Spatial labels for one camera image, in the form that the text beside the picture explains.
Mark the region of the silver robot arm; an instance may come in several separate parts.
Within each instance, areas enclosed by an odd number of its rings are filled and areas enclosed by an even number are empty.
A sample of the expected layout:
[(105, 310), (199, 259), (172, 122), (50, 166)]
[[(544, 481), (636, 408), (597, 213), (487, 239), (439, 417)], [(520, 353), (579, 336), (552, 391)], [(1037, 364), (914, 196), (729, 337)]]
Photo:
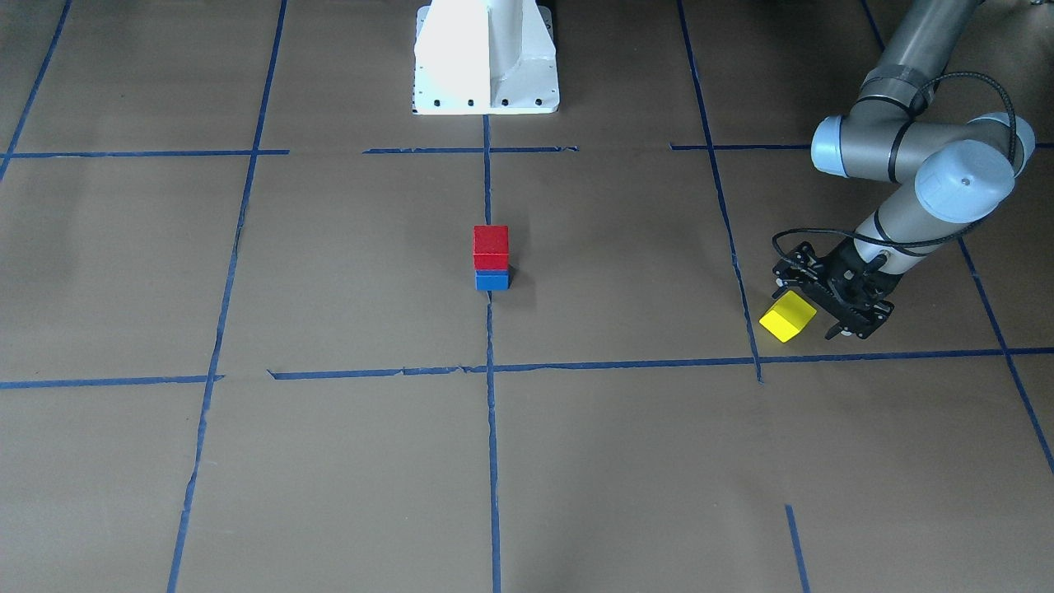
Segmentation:
[(985, 221), (1015, 187), (1038, 146), (1008, 91), (981, 72), (968, 78), (994, 88), (1004, 108), (965, 124), (925, 123), (951, 54), (976, 1), (915, 1), (861, 83), (846, 116), (814, 131), (814, 169), (843, 179), (893, 183), (883, 203), (840, 243), (818, 253), (803, 241), (778, 250), (774, 266), (781, 299), (799, 288), (835, 320), (828, 335), (866, 339), (893, 313), (889, 294), (930, 253)]

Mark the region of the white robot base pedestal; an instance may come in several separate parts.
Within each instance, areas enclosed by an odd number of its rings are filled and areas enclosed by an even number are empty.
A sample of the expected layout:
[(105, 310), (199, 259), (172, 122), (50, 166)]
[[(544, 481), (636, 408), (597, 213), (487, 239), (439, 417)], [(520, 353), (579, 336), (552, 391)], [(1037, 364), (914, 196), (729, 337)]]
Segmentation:
[(561, 104), (553, 9), (432, 1), (417, 9), (412, 113), (551, 114)]

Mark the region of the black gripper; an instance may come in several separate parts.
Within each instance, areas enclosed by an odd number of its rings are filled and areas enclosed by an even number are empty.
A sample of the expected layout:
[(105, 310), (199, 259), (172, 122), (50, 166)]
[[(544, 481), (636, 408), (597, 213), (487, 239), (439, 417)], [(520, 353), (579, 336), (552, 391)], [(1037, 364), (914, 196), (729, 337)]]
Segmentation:
[(774, 266), (772, 299), (797, 289), (836, 318), (840, 330), (877, 330), (893, 313), (889, 294), (901, 281), (900, 274), (882, 270), (885, 263), (884, 253), (863, 259), (853, 240), (841, 241), (821, 258), (811, 243), (801, 243), (781, 253)]

